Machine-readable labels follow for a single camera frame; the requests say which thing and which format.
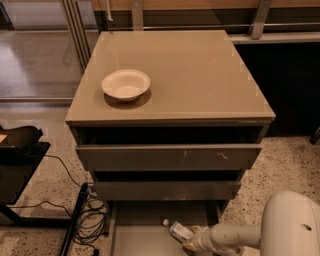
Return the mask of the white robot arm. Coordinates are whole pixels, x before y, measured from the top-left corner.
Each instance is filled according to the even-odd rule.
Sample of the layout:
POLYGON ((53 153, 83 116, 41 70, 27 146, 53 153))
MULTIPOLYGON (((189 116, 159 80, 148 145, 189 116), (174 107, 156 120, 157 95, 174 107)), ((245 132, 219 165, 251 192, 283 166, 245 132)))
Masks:
POLYGON ((320 256, 320 205, 292 191, 274 194, 266 203, 260 226, 218 223, 194 226, 183 244, 193 252, 242 256, 245 247, 260 256, 320 256))

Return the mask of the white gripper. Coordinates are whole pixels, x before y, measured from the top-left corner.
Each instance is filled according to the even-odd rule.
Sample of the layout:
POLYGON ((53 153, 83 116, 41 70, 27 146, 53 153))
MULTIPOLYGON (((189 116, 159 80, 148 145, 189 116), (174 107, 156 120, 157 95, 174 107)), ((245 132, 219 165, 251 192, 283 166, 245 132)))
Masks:
POLYGON ((193 242, 183 242, 182 245, 192 252, 215 252, 215 242, 213 239, 214 229, 209 227, 201 227, 199 225, 191 226, 194 232, 193 242))

